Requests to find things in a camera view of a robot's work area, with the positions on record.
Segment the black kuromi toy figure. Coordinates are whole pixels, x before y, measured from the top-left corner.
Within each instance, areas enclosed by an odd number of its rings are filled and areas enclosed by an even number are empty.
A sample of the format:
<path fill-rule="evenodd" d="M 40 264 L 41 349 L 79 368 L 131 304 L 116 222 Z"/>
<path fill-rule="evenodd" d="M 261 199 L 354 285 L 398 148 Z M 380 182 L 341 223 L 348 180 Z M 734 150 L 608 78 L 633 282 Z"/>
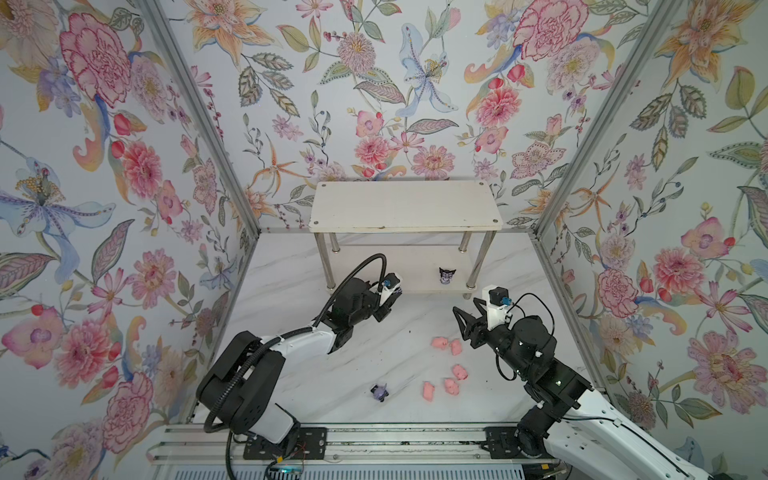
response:
<path fill-rule="evenodd" d="M 438 271 L 439 271 L 439 281 L 442 285 L 449 285 L 452 282 L 457 272 L 456 269 L 449 269 L 449 268 L 443 268 L 443 267 L 439 267 Z"/>

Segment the small purple kuromi toy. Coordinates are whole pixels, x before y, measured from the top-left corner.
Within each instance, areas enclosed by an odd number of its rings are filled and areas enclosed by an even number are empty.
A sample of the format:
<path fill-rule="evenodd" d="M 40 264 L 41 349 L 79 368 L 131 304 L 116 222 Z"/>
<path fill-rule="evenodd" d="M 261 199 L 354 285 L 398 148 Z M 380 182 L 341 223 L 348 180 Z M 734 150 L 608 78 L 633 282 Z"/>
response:
<path fill-rule="evenodd" d="M 372 397 L 376 401 L 378 401 L 378 402 L 384 402 L 386 400 L 386 398 L 389 396 L 389 391 L 387 389 L 387 385 L 386 384 L 383 384 L 383 385 L 376 384 L 376 385 L 374 385 L 371 388 L 370 393 L 371 393 Z"/>

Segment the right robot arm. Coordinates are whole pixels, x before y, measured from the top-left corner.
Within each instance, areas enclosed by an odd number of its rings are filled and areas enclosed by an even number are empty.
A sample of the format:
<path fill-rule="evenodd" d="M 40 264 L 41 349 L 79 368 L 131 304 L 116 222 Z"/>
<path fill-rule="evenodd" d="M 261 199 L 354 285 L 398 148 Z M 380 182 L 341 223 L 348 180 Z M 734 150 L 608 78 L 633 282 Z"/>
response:
<path fill-rule="evenodd" d="M 463 341 L 489 348 L 523 383 L 533 406 L 506 444 L 529 458 L 550 455 L 594 479 L 708 479 L 614 407 L 589 380 L 556 357 L 553 328 L 535 315 L 510 318 L 514 304 L 474 302 L 476 315 L 453 308 Z"/>

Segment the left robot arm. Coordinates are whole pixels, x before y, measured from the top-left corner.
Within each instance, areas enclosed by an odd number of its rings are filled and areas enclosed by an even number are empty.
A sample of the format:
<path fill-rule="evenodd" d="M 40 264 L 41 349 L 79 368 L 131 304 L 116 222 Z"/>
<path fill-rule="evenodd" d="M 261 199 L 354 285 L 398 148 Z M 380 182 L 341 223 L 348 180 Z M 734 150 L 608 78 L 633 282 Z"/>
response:
<path fill-rule="evenodd" d="M 356 325 L 383 321 L 401 295 L 394 273 L 375 283 L 352 278 L 309 326 L 264 338 L 237 334 L 197 388 L 197 401 L 208 411 L 203 430 L 244 436 L 274 459 L 293 453 L 301 423 L 272 401 L 284 367 L 340 350 Z"/>

